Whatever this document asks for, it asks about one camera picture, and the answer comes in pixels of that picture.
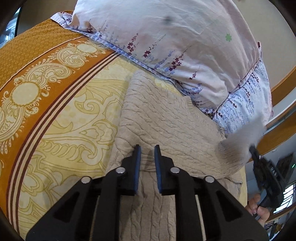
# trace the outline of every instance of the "finger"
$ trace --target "finger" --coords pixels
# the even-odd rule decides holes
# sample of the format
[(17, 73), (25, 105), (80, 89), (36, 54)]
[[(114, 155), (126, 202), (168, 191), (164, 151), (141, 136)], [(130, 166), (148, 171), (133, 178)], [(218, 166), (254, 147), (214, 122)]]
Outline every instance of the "finger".
[(251, 215), (253, 215), (253, 212), (252, 212), (252, 210), (251, 210), (251, 208), (250, 208), (249, 205), (247, 205), (247, 206), (245, 207), (245, 209), (246, 209)]
[(257, 194), (249, 201), (249, 206), (250, 206), (250, 209), (252, 210), (252, 213), (255, 214), (257, 213), (257, 208), (258, 208), (258, 205), (257, 205), (257, 202), (260, 200), (260, 195), (259, 195), (259, 198), (257, 196)]
[(260, 218), (258, 219), (258, 222), (264, 226), (264, 223), (267, 221), (267, 219), (269, 218), (270, 212), (267, 208), (265, 207), (259, 207), (257, 210), (258, 215), (260, 216)]

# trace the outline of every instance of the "wooden trim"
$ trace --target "wooden trim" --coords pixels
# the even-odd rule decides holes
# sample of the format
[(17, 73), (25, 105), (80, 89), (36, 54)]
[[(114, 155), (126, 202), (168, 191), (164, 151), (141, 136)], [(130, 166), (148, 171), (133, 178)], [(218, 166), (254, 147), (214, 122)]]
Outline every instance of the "wooden trim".
[(269, 218), (267, 219), (267, 221), (265, 223), (269, 223), (273, 220), (276, 220), (282, 216), (284, 216), (285, 214), (287, 214), (288, 212), (291, 212), (292, 210), (294, 210), (296, 208), (296, 203), (293, 203), (291, 206), (284, 208), (282, 211), (272, 214), (269, 216)]
[(275, 118), (274, 120), (272, 120), (271, 122), (269, 122), (266, 125), (266, 128), (268, 129), (268, 128), (272, 127), (277, 121), (279, 121), (281, 118), (283, 118), (294, 107), (296, 107), (296, 101), (292, 105), (290, 105), (290, 107), (287, 108), (283, 113), (281, 113), (277, 118)]
[(268, 153), (296, 133), (296, 111), (284, 122), (263, 136), (257, 149), (261, 155)]
[(275, 106), (296, 87), (296, 66), (271, 89), (272, 105)]

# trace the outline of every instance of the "green flower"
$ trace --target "green flower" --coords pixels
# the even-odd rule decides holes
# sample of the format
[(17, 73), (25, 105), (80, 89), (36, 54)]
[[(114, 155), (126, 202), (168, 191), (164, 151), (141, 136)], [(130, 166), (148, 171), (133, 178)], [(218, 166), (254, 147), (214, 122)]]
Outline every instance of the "green flower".
[(230, 42), (232, 40), (230, 34), (226, 34), (225, 38), (226, 38), (226, 41), (228, 41), (228, 42)]

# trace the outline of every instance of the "beige wall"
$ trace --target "beige wall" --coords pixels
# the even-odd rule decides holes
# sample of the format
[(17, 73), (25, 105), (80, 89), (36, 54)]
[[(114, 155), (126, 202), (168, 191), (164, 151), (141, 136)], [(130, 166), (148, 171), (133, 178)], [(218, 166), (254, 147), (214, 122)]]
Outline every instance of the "beige wall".
[(27, 0), (23, 6), (17, 34), (21, 34), (53, 14), (74, 10), (77, 0)]
[(271, 88), (296, 65), (296, 37), (268, 0), (233, 0), (255, 39), (262, 43), (263, 61)]

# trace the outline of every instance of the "white floral pillow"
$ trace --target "white floral pillow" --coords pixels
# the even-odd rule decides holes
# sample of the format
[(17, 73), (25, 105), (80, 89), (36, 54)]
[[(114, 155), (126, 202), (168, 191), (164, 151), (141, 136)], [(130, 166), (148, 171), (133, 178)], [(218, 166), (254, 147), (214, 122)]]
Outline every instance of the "white floral pillow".
[(213, 110), (260, 57), (232, 0), (78, 0), (68, 25), (116, 46), (177, 87), (199, 86), (198, 103)]

